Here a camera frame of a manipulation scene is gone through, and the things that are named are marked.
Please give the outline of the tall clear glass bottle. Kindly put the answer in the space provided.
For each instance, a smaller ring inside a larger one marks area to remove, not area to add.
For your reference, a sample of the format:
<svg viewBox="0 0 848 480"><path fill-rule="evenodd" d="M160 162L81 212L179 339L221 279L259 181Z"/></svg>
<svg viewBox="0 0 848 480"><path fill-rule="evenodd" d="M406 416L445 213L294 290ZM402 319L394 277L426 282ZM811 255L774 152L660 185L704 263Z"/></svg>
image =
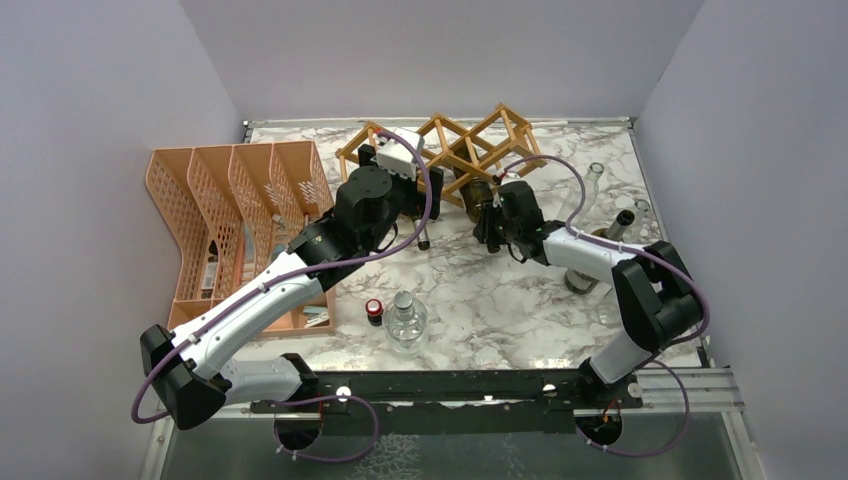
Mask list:
<svg viewBox="0 0 848 480"><path fill-rule="evenodd" d="M577 227L592 209L599 191L599 180L605 172L605 167L598 162L592 162L582 176L583 187L574 183L563 200L556 219L565 222L570 215L582 205L578 214L572 219L571 225Z"/></svg>

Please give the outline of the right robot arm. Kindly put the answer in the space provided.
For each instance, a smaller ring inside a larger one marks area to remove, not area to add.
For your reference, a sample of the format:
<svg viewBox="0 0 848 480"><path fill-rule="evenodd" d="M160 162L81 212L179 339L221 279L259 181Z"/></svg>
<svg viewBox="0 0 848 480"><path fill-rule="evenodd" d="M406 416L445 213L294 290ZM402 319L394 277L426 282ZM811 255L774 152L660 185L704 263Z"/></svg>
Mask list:
<svg viewBox="0 0 848 480"><path fill-rule="evenodd" d="M502 185L481 203L474 236L489 250L507 247L521 263L568 268L613 288L621 330L578 368L577 393L589 406L612 399L625 377L707 316L706 302L671 243L613 242L547 221L522 180Z"/></svg>

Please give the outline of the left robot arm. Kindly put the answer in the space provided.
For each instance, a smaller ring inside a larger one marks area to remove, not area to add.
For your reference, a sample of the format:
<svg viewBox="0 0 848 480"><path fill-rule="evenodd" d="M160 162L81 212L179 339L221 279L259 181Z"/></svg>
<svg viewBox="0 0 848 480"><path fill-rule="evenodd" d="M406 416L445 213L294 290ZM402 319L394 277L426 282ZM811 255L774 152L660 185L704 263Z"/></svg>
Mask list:
<svg viewBox="0 0 848 480"><path fill-rule="evenodd" d="M231 404L280 401L294 411L310 405L315 386L296 355L269 361L234 356L282 315L364 264L401 252L423 233L436 202L423 144L392 132L382 135L374 164L356 169L338 188L335 205L288 241L286 251L256 278L172 331L154 325L141 335L145 379L131 405L134 423L171 417L186 430ZM419 194L424 222L400 244L382 247L403 208Z"/></svg>

